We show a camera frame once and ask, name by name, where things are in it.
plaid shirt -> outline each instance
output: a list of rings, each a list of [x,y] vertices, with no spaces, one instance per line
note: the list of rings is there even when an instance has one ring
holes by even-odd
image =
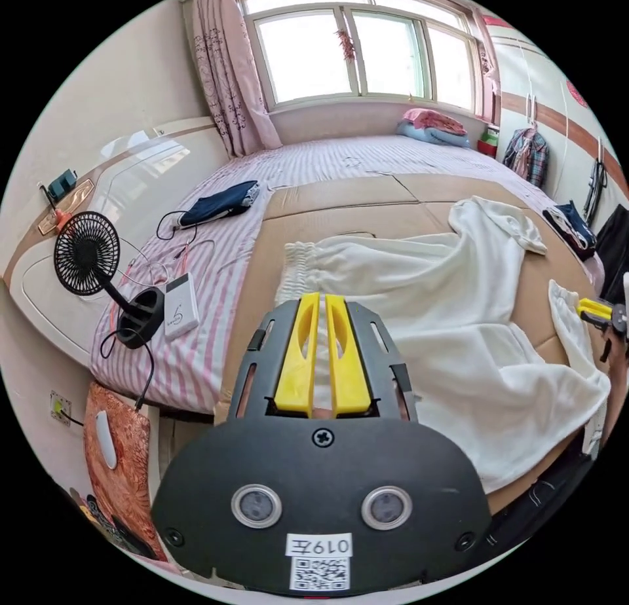
[[[505,159],[503,164],[513,169],[516,156],[520,152],[527,139],[531,140],[531,147],[529,151],[527,175],[523,177],[526,181],[537,186],[538,188],[544,187],[546,181],[546,173],[548,172],[548,144],[538,133],[535,128],[518,129],[511,138],[508,147],[505,152]]]

fan grille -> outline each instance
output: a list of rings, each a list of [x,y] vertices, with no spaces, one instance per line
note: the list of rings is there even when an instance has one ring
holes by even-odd
[[[74,295],[94,295],[114,277],[120,262],[120,239],[99,212],[81,212],[62,228],[54,245],[54,270]]]

qr code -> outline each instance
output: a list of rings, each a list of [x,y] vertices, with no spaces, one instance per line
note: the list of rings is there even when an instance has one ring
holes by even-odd
[[[349,559],[293,557],[290,589],[308,592],[349,589]]]

window sill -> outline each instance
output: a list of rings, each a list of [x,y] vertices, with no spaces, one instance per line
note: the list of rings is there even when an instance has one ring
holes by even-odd
[[[425,109],[443,110],[451,114],[464,116],[469,119],[479,120],[482,122],[489,122],[482,116],[475,114],[472,111],[457,107],[456,105],[450,105],[448,103],[438,103],[437,101],[415,99],[409,101],[408,99],[397,96],[355,96],[355,97],[337,97],[330,99],[317,99],[313,101],[295,101],[294,103],[281,103],[277,105],[273,110],[269,111],[270,116],[279,114],[285,114],[299,109],[308,109],[313,107],[326,107],[331,105],[365,105],[367,103],[388,103],[391,105],[407,105],[408,109],[414,107],[423,107]]]

red chili decoration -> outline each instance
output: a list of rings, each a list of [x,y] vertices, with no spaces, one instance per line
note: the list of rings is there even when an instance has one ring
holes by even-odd
[[[348,62],[353,62],[356,59],[356,49],[352,39],[347,34],[347,31],[341,29],[336,32],[336,35],[338,35],[341,40],[341,47],[343,48],[343,55],[345,56],[345,59]]]

